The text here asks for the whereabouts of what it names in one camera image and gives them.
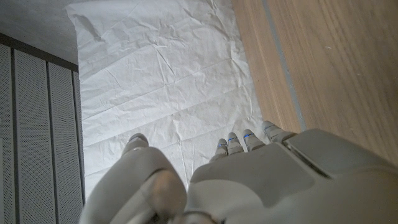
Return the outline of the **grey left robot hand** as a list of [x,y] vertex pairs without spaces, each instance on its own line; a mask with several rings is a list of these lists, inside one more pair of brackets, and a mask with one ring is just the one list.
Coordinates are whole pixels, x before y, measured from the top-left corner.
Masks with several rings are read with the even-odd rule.
[[230,133],[184,186],[140,133],[93,189],[81,223],[396,223],[397,167],[320,129]]

